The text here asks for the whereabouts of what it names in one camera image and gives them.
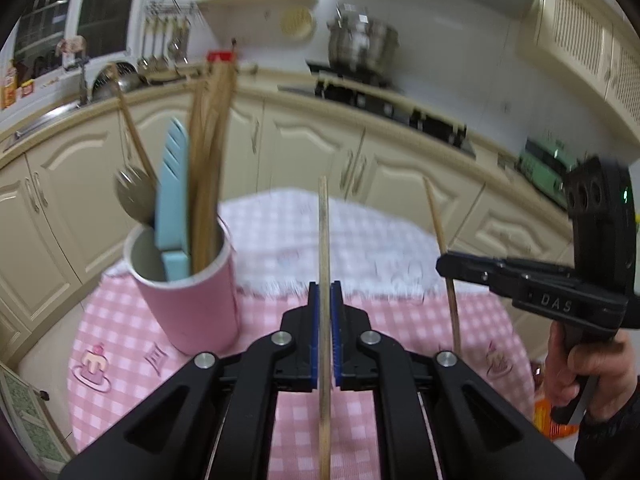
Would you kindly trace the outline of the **person's right hand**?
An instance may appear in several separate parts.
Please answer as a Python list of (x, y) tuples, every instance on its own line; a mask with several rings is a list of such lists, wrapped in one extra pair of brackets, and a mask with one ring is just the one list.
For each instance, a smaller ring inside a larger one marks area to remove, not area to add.
[(564, 348), (564, 336), (563, 325), (553, 322), (544, 393), (553, 406), (567, 406), (579, 393), (578, 376), (597, 377), (588, 414), (596, 422), (606, 422), (623, 408), (637, 388), (634, 347), (629, 333), (620, 330), (609, 342), (578, 344), (570, 352)]

